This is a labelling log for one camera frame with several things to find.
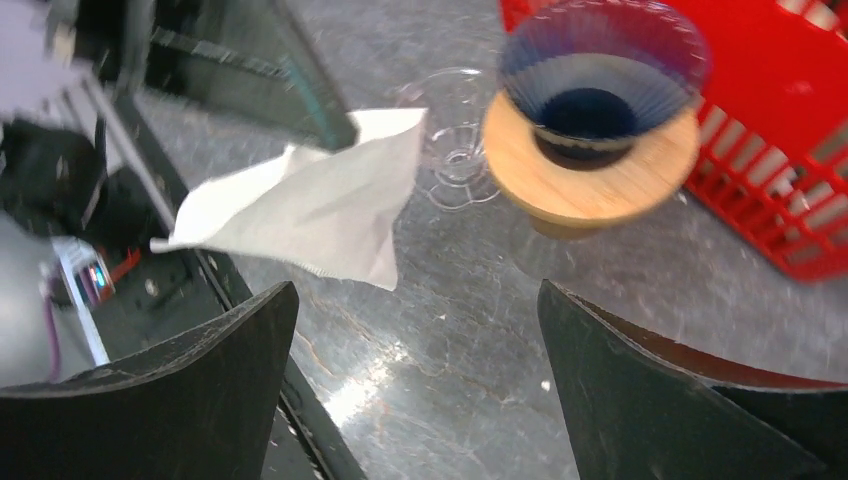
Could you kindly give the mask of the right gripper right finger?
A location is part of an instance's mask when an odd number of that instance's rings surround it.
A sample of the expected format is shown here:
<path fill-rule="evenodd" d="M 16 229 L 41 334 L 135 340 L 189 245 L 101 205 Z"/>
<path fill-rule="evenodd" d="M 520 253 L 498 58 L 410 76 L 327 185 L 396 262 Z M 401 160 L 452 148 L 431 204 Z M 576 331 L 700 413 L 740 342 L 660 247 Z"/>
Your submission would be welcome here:
<path fill-rule="evenodd" d="M 843 479 L 847 387 L 726 360 L 543 281 L 537 313 L 583 479 Z"/>

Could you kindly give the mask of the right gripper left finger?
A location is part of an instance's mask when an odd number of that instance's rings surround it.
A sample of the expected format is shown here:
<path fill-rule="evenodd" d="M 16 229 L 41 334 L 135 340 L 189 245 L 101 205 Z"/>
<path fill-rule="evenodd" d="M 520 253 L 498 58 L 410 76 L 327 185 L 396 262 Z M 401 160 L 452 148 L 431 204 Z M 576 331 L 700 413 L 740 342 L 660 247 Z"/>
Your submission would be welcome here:
<path fill-rule="evenodd" d="M 1 392 L 5 479 L 257 479 L 299 298 L 290 283 L 58 384 Z"/>

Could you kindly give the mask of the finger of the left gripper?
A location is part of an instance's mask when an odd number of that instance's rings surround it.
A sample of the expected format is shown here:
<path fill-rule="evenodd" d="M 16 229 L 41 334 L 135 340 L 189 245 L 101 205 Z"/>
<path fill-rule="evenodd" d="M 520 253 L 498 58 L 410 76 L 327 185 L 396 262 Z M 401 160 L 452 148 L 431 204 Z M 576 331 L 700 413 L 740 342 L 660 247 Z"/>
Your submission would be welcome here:
<path fill-rule="evenodd" d="M 343 150 L 359 137 L 312 40 L 283 1 L 157 2 L 147 82 L 323 150 Z"/>

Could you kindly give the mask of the white paper coffee filter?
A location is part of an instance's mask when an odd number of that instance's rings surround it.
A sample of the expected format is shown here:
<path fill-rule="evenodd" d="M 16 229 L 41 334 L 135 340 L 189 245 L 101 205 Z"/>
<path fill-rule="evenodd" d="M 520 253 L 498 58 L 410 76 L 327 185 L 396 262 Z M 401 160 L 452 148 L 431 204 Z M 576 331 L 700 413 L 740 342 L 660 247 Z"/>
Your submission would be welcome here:
<path fill-rule="evenodd" d="M 279 260 L 392 291 L 393 223 L 415 186 L 427 113 L 353 111 L 360 137 L 350 148 L 291 144 L 279 157 L 207 180 L 180 205 L 170 236 L 151 240 L 150 249 Z"/>

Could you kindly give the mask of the round wooden dripper holder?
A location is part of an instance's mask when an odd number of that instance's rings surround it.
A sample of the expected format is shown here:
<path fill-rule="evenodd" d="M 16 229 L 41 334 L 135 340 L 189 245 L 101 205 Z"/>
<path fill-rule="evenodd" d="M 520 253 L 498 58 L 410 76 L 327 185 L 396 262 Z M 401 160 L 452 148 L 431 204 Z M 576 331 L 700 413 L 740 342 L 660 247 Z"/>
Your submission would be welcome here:
<path fill-rule="evenodd" d="M 571 228 L 598 229 L 641 216 L 674 196 L 696 163 L 700 146 L 695 110 L 640 138 L 616 163 L 567 169 L 537 146 L 531 124 L 504 91 L 495 94 L 482 142 L 495 184 L 533 217 Z"/>

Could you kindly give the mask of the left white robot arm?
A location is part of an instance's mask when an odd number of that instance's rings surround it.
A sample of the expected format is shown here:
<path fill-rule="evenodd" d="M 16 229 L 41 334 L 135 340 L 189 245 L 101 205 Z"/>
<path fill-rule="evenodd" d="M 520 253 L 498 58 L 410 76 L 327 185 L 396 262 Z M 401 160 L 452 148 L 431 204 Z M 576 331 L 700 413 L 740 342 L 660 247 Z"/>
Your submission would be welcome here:
<path fill-rule="evenodd" d="M 187 193 L 142 119 L 149 89 L 292 135 L 278 159 Z M 129 244 L 238 212 L 333 213 L 365 184 L 359 130 L 283 1 L 5 1 L 1 218 L 40 236 Z"/>

